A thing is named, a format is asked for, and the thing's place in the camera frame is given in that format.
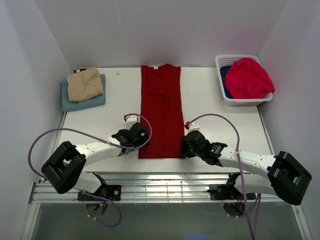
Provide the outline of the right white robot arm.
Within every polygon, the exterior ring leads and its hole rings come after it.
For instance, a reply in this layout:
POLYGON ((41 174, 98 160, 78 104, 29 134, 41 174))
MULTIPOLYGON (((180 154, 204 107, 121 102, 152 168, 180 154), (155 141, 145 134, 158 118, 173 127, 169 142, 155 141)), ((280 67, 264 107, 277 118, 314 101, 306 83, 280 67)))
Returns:
POLYGON ((268 194, 299 206, 312 180, 307 169, 288 152, 280 151, 277 155, 236 152, 225 143, 209 142, 198 130, 181 138, 180 151, 185 158, 199 157, 211 166, 246 172, 244 176, 230 174, 224 188, 227 199, 237 199, 244 192, 268 194))

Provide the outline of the dark red t shirt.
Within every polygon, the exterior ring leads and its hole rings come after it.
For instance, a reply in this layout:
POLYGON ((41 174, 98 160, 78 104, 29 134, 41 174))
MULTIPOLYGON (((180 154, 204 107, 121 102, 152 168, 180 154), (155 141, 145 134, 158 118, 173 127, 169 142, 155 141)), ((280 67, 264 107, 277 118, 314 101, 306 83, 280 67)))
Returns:
POLYGON ((152 136, 149 146, 139 149, 139 159, 182 158, 185 130, 180 81, 179 66, 141 66, 140 114, 149 121, 152 136))

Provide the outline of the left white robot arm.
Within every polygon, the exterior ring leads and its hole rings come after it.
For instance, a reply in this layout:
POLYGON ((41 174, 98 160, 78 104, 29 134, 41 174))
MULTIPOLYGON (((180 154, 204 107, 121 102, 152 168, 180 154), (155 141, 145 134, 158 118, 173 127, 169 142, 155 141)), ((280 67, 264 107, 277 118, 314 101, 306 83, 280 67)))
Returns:
POLYGON ((65 141, 44 163, 41 172, 58 194, 75 189, 100 200, 107 193, 107 184, 101 176, 88 173, 84 168, 101 160, 127 155, 134 148, 147 145, 148 138, 147 127, 136 122, 130 129, 120 129, 103 142, 74 145, 65 141))

